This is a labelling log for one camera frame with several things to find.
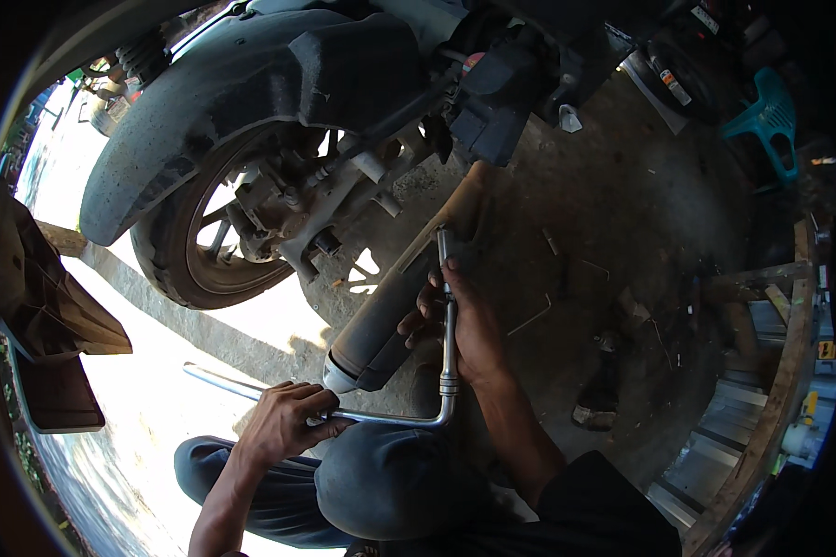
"motorcycle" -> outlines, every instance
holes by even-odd
[[[390,185],[432,154],[505,166],[531,112],[581,128],[576,109],[695,5],[234,1],[168,49],[162,25],[191,0],[129,4],[56,50],[78,66],[113,54],[143,91],[80,230],[108,246],[129,229],[150,282],[196,309],[311,282],[335,231],[370,201],[396,217]]]

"wheel rim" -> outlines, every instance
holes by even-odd
[[[246,173],[248,168],[240,172],[236,167],[241,168],[247,161],[253,161],[260,152],[258,147],[261,143],[284,126],[299,125],[273,123],[245,133],[242,138],[225,145],[210,156],[204,163],[205,170],[195,178],[197,183],[205,184],[203,176],[207,176],[208,185],[189,221],[186,265],[192,280],[205,291],[233,295],[250,291],[261,284],[271,283],[280,275],[287,276],[292,272],[288,262],[282,259],[251,263],[242,257],[240,250],[232,251],[230,248],[238,245],[239,237],[229,225],[228,217],[224,217],[225,203],[234,200],[234,188],[237,186],[229,185],[230,175]],[[324,129],[316,129],[317,134],[324,132]],[[220,218],[213,223],[204,224],[205,217],[208,217],[208,221]]]

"rear wheel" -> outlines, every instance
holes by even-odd
[[[143,272],[174,302],[193,309],[233,306],[293,272],[283,259],[247,260],[225,211],[248,172],[256,170],[255,161],[266,153],[268,140],[281,137],[276,132],[283,127],[298,128],[298,138],[307,135],[307,151],[314,151],[313,145],[318,144],[314,137],[322,141],[326,131],[290,123],[250,130],[209,155],[200,174],[131,228]]]

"rear fender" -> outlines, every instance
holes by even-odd
[[[279,120],[360,134],[425,82],[412,31],[386,13],[223,18],[118,123],[87,181],[81,232],[111,245],[242,131]]]

